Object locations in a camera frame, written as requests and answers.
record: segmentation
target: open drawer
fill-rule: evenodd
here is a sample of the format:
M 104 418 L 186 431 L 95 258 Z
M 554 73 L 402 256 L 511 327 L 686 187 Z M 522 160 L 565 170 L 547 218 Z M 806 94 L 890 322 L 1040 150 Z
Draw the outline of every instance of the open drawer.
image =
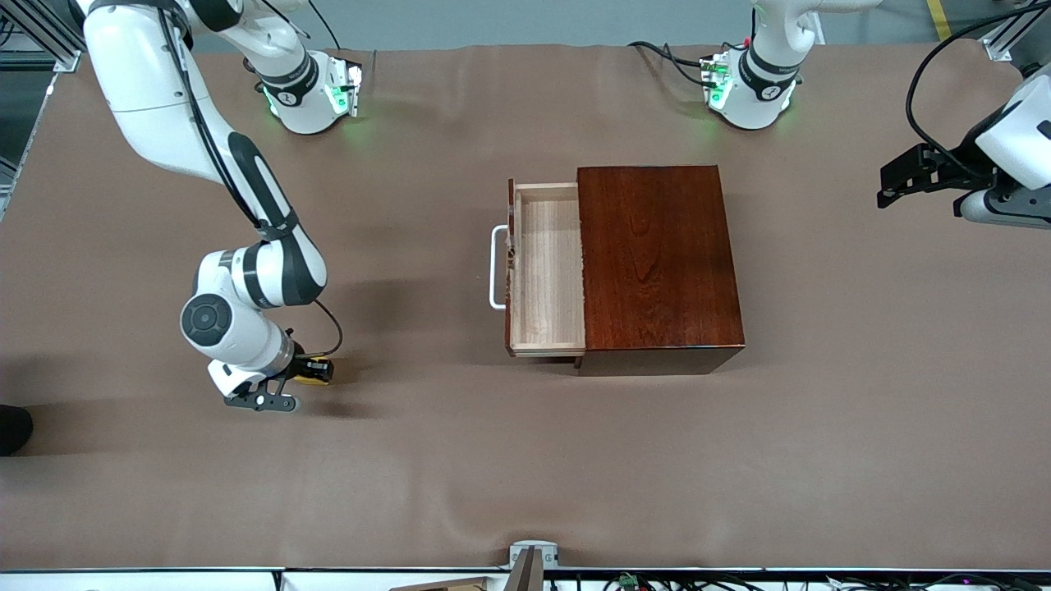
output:
M 509 182 L 490 304 L 514 356 L 576 358 L 584 374 L 707 373 L 744 347 L 715 166 L 577 170 Z M 508 230 L 504 304 L 497 236 Z
M 583 254 L 576 183 L 511 184 L 507 347 L 516 356 L 584 352 Z

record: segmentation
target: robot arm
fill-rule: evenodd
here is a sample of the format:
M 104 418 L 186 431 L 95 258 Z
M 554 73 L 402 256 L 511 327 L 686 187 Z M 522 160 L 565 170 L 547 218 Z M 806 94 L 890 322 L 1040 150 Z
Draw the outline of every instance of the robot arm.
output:
M 79 1 L 96 75 L 131 147 L 158 166 L 225 185 L 261 239 L 204 258 L 183 308 L 184 337 L 213 360 L 208 370 L 228 405 L 294 410 L 295 400 L 281 394 L 285 380 L 325 381 L 331 365 L 305 359 L 262 310 L 314 302 L 327 282 L 325 262 L 263 155 L 215 109 L 183 38 L 194 24 L 225 26 L 221 35 L 249 55 L 268 93 L 288 95 L 276 113 L 301 133 L 347 113 L 328 99 L 326 81 L 337 78 L 331 58 L 306 52 L 287 23 L 252 17 L 239 0 Z M 270 381 L 279 382 L 273 394 Z
M 817 40 L 816 13 L 857 13 L 883 0 L 750 0 L 756 32 L 745 48 L 713 58 L 703 77 L 712 110 L 744 129 L 774 123 L 788 107 L 796 76 Z
M 924 143 L 880 170 L 885 208 L 903 196 L 962 188 L 956 217 L 1051 229 L 1051 64 L 1026 79 L 1003 107 L 972 128 L 951 154 L 963 170 Z

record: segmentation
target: wooden board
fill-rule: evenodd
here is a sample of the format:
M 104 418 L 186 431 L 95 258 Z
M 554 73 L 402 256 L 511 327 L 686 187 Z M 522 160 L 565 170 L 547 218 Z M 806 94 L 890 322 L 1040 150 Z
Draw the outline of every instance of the wooden board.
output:
M 590 167 L 577 182 L 589 350 L 744 345 L 717 167 Z

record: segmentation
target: white drawer handle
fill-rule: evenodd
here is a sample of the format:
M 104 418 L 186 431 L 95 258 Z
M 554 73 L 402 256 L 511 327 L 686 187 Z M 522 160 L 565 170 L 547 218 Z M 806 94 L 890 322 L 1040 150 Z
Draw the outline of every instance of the white drawer handle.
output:
M 489 305 L 494 310 L 507 309 L 507 304 L 496 303 L 496 235 L 508 229 L 507 224 L 500 224 L 493 228 L 493 233 L 489 237 Z

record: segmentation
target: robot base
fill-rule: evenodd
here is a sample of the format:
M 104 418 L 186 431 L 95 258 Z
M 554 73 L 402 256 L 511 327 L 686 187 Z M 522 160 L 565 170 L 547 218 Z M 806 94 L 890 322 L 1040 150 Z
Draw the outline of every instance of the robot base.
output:
M 715 88 L 704 89 L 704 102 L 736 127 L 762 129 L 788 108 L 796 82 L 784 91 L 778 89 L 774 100 L 759 100 L 756 91 L 741 81 L 738 64 L 743 54 L 739 49 L 729 49 L 701 61 L 701 80 L 716 84 Z
M 362 86 L 362 64 L 322 52 L 308 54 L 317 64 L 318 82 L 298 104 L 286 104 L 295 101 L 293 95 L 263 89 L 270 103 L 270 113 L 290 131 L 301 135 L 320 134 L 344 116 L 357 117 L 357 95 Z

